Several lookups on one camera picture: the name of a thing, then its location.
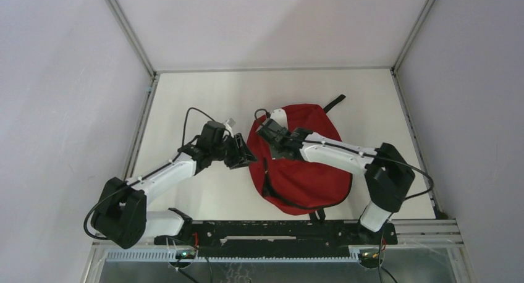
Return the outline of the red student backpack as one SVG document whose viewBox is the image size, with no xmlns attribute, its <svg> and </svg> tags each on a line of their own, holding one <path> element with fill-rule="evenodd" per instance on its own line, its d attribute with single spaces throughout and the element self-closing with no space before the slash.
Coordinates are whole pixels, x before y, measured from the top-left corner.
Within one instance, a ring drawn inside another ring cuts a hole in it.
<svg viewBox="0 0 524 283">
<path fill-rule="evenodd" d="M 282 109 L 291 129 L 303 127 L 340 140 L 327 113 L 344 99 L 345 95 L 339 95 L 325 107 L 292 104 Z M 257 158 L 248 167 L 256 191 L 283 213 L 324 220 L 324 209 L 340 204 L 350 194 L 353 175 L 324 164 L 273 159 L 269 145 L 256 133 L 259 126 L 258 122 L 253 123 L 247 139 L 247 146 Z"/>
</svg>

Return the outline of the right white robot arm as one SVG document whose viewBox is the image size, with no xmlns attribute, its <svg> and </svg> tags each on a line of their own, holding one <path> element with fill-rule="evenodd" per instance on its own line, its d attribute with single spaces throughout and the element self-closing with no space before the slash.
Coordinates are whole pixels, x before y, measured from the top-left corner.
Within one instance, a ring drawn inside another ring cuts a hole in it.
<svg viewBox="0 0 524 283">
<path fill-rule="evenodd" d="M 400 211 L 415 180 L 416 168 L 388 143 L 364 148 L 304 128 L 291 132 L 273 119 L 260 123 L 256 133 L 282 158 L 323 164 L 365 178 L 370 201 L 357 226 L 364 243 L 380 238 L 383 225 Z"/>
</svg>

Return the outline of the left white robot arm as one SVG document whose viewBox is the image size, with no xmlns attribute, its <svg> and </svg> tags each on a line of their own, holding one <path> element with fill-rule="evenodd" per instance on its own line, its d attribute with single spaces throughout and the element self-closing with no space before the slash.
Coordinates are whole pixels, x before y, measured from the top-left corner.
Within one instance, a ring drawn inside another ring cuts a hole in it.
<svg viewBox="0 0 524 283">
<path fill-rule="evenodd" d="M 192 239 L 193 227 L 184 222 L 182 215 L 171 210 L 150 211 L 149 205 L 215 161 L 222 161 L 229 169 L 238 169 L 256 160 L 241 133 L 232 134 L 229 124 L 210 120 L 200 134 L 159 167 L 126 180 L 109 179 L 99 201 L 87 213 L 83 229 L 87 236 L 112 241 L 123 249 L 162 235 L 185 244 Z"/>
</svg>

